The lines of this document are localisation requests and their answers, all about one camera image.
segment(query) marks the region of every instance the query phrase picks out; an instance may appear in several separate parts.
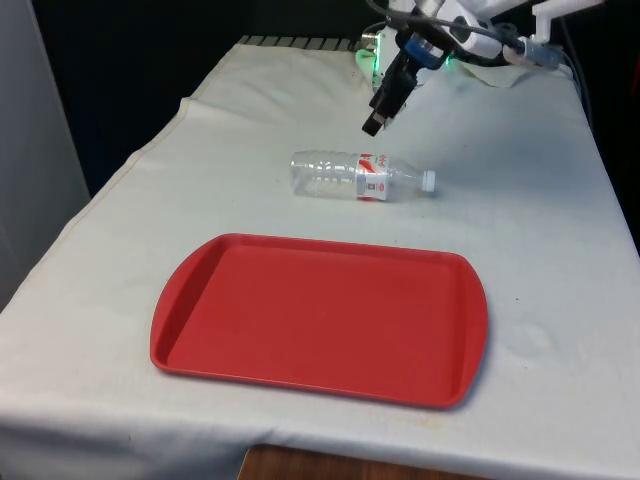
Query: white tablecloth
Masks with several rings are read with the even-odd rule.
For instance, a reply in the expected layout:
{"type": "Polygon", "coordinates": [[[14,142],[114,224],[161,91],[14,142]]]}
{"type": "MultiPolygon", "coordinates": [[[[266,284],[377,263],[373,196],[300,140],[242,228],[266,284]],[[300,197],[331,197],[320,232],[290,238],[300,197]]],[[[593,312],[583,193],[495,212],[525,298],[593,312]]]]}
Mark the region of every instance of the white tablecloth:
{"type": "Polygon", "coordinates": [[[0,316],[4,478],[233,478],[257,443],[501,479],[640,478],[640,262],[572,82],[496,89],[445,68],[373,140],[369,98],[348,53],[227,55],[0,316]],[[396,155],[435,169],[440,193],[294,197],[304,149],[396,155]],[[464,255],[491,326],[467,400],[430,411],[156,370],[165,282],[226,232],[464,255]]]}

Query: plastic tray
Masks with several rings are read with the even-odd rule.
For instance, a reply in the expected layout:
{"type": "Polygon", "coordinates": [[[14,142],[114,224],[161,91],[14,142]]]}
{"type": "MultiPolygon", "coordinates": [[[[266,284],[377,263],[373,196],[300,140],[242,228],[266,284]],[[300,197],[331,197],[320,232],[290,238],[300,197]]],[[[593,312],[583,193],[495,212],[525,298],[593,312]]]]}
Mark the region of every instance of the plastic tray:
{"type": "Polygon", "coordinates": [[[179,374],[446,408],[482,359],[487,305],[462,257],[230,234],[187,258],[153,318],[179,374]]]}

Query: white bottle cap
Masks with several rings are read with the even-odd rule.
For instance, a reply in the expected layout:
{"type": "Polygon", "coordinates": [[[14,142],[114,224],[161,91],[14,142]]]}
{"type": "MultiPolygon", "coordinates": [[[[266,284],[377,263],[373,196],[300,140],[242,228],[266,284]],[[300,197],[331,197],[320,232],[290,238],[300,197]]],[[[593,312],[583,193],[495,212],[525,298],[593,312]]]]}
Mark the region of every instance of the white bottle cap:
{"type": "Polygon", "coordinates": [[[436,172],[433,170],[426,170],[422,174],[422,191],[427,193],[436,191],[436,172]]]}

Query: clear plastic bottle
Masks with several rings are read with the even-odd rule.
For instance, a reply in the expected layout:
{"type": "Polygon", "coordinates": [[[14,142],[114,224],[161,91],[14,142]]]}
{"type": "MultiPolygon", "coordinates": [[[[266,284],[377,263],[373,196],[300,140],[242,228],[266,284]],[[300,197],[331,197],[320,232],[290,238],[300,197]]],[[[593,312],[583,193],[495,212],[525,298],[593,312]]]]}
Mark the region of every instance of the clear plastic bottle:
{"type": "Polygon", "coordinates": [[[387,155],[310,150],[293,154],[291,180],[298,195],[402,201],[433,193],[436,174],[387,155]]]}

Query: black cable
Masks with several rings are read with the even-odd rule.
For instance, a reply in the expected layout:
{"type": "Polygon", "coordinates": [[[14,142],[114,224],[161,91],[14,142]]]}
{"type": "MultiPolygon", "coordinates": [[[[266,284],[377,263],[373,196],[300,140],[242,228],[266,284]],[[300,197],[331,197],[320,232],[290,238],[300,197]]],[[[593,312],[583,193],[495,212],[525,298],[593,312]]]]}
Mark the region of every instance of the black cable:
{"type": "Polygon", "coordinates": [[[377,23],[374,23],[373,25],[369,25],[367,28],[365,28],[365,29],[362,31],[362,34],[364,35],[365,33],[370,33],[370,32],[373,32],[373,31],[381,30],[381,29],[383,29],[386,25],[387,25],[387,22],[377,22],[377,23]]]}
{"type": "Polygon", "coordinates": [[[560,26],[562,27],[562,33],[567,40],[567,47],[569,48],[569,53],[573,57],[573,68],[578,75],[578,82],[580,83],[580,91],[582,92],[582,105],[584,107],[585,113],[587,114],[587,121],[589,122],[589,127],[593,130],[593,115],[591,111],[591,97],[589,96],[589,87],[587,87],[587,79],[584,76],[584,70],[582,70],[582,65],[580,64],[580,60],[578,59],[578,54],[576,53],[576,49],[573,45],[573,40],[571,39],[571,34],[569,33],[569,29],[567,28],[567,23],[564,21],[564,18],[560,18],[560,26]]]}
{"type": "Polygon", "coordinates": [[[369,8],[374,12],[389,17],[392,20],[399,20],[406,23],[428,23],[430,25],[440,25],[442,27],[453,27],[460,30],[466,30],[468,32],[475,32],[485,37],[493,38],[500,43],[506,43],[502,35],[485,28],[473,27],[471,25],[464,25],[456,22],[450,22],[448,20],[441,20],[439,18],[427,17],[426,15],[414,15],[412,13],[401,12],[400,10],[393,10],[381,7],[376,0],[365,0],[369,8]]]}

